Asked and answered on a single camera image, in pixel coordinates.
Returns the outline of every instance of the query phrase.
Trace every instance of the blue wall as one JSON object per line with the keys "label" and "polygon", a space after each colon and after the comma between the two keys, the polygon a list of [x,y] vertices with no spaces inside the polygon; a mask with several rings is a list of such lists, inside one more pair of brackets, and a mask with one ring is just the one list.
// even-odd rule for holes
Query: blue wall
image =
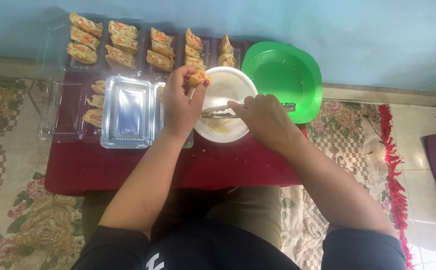
{"label": "blue wall", "polygon": [[44,24],[73,11],[289,43],[324,82],[436,84],[436,0],[0,0],[0,56],[35,58]]}

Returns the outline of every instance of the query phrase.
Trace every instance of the tiled floor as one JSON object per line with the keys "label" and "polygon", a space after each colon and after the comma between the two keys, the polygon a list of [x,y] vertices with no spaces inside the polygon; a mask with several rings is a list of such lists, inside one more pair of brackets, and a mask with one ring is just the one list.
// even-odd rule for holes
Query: tiled floor
{"label": "tiled floor", "polygon": [[407,192],[405,235],[416,270],[436,270],[436,183],[420,138],[436,134],[436,107],[391,105],[394,136],[403,157],[398,181]]}

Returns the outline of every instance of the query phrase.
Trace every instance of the hand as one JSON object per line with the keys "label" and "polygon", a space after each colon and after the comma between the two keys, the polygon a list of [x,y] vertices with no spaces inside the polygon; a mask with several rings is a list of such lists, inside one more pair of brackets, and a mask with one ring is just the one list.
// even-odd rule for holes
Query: hand
{"label": "hand", "polygon": [[234,101],[228,106],[245,122],[251,136],[267,148],[284,154],[293,140],[303,135],[274,95],[247,96],[244,103],[248,109]]}
{"label": "hand", "polygon": [[168,78],[162,94],[165,109],[165,130],[184,140],[200,119],[204,94],[209,84],[208,80],[203,80],[198,84],[193,99],[185,95],[183,87],[187,85],[185,85],[184,79],[189,78],[195,69],[191,66],[182,66],[175,70]]}

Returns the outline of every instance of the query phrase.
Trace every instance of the person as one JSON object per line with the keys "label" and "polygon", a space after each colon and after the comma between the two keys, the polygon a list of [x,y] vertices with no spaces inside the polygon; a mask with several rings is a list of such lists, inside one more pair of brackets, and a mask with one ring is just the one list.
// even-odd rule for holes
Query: person
{"label": "person", "polygon": [[[169,77],[162,96],[166,125],[109,204],[96,206],[96,198],[85,198],[83,223],[86,208],[102,207],[104,213],[95,218],[98,225],[90,229],[91,236],[85,232],[89,239],[71,269],[299,269],[279,250],[278,187],[227,189],[220,200],[193,203],[206,209],[204,215],[176,222],[179,227],[155,237],[159,235],[155,231],[167,228],[157,224],[167,220],[161,216],[173,200],[175,164],[200,118],[209,83],[200,83],[190,99],[185,79],[193,71],[194,67],[183,66]],[[228,106],[255,140],[286,158],[329,221],[321,269],[404,270],[405,256],[394,225],[353,176],[300,132],[275,96],[248,96],[244,103],[247,108],[233,101]]]}

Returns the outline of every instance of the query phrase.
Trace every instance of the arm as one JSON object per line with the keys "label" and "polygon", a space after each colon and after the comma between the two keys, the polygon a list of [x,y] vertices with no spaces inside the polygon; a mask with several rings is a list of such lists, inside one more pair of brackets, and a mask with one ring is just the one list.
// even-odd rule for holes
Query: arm
{"label": "arm", "polygon": [[194,70],[180,67],[168,79],[163,92],[165,127],[110,202],[99,225],[140,231],[150,238],[151,227],[168,195],[181,147],[203,107],[207,81],[196,87],[193,100],[184,93],[184,78]]}
{"label": "arm", "polygon": [[397,237],[388,216],[371,195],[340,168],[293,124],[274,95],[248,96],[248,109],[230,101],[228,105],[245,122],[251,135],[283,155],[318,209],[335,228],[371,230]]}

